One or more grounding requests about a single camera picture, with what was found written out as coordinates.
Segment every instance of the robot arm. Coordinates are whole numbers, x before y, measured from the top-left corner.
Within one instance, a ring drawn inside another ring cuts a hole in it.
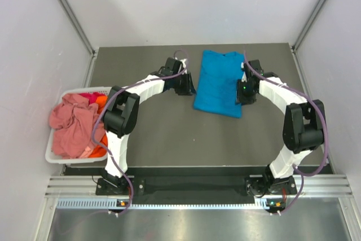
[[[139,105],[150,97],[169,89],[174,89],[178,95],[192,95],[195,93],[191,74],[187,70],[176,78],[160,79],[177,74],[183,69],[184,64],[185,61],[168,58],[165,66],[141,80],[143,81],[142,84],[135,84],[138,86],[131,87],[121,93],[108,106],[103,117],[108,138],[108,148],[112,151],[113,158],[124,172],[128,168],[126,163],[127,142],[137,123]],[[120,89],[118,86],[111,88],[108,100]],[[104,178],[117,186],[122,175],[110,157],[108,157],[105,171],[106,176]]]
[[[323,142],[323,129],[318,115],[307,100],[298,94],[282,88],[285,85],[274,73],[264,73],[259,60],[249,62],[252,68],[274,82],[272,84],[258,79],[247,66],[242,80],[237,82],[237,101],[252,104],[256,94],[266,97],[285,115],[283,127],[284,146],[277,158],[267,166],[263,175],[263,185],[269,190],[289,182],[293,175],[293,166],[301,161]],[[323,103],[314,101],[324,115]]]

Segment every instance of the white laundry basket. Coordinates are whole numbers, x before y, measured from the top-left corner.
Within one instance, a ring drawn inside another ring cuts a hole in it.
[[[61,103],[62,97],[67,93],[95,93],[95,92],[97,92],[97,93],[103,93],[105,95],[109,95],[110,90],[111,90],[111,87],[86,87],[83,89],[68,90],[61,95],[59,103]],[[108,157],[108,154],[105,154],[102,157],[94,157],[94,158],[64,159],[62,156],[54,154],[51,150],[52,140],[54,137],[54,131],[55,131],[55,129],[51,129],[49,141],[47,142],[47,147],[46,147],[46,152],[45,152],[45,159],[49,163],[55,163],[55,164],[92,163],[92,162],[96,162],[96,161],[105,160]]]

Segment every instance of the white cable tie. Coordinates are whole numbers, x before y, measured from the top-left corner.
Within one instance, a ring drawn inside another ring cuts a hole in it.
[[[180,60],[180,62],[182,62],[182,64],[183,64],[183,68],[187,68],[186,61],[187,61],[187,59],[181,59]]]
[[[152,82],[149,78],[145,78],[145,79],[141,80],[141,82],[143,82],[143,84],[147,83],[147,81]]]
[[[282,86],[285,86],[285,85],[286,85],[286,83],[282,82],[282,83],[278,84],[277,87],[282,87]]]

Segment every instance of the red cloth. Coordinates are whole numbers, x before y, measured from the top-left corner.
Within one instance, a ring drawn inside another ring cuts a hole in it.
[[[99,96],[105,96],[105,94],[102,94],[102,93],[79,93],[79,95],[85,97],[85,98],[88,98],[89,100],[89,104],[93,104],[96,102],[96,99],[99,97]]]
[[[91,131],[99,117],[98,104],[79,94],[65,94],[63,102],[51,112],[49,124],[58,129],[54,133],[52,151],[64,158],[78,158],[87,147],[94,149]],[[95,139],[100,141],[105,134],[100,123],[95,131]]]

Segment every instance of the folded blue shirt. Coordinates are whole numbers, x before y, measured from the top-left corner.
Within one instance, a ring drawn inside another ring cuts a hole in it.
[[[235,102],[243,61],[238,52],[204,51],[194,109],[241,118],[241,104]]]

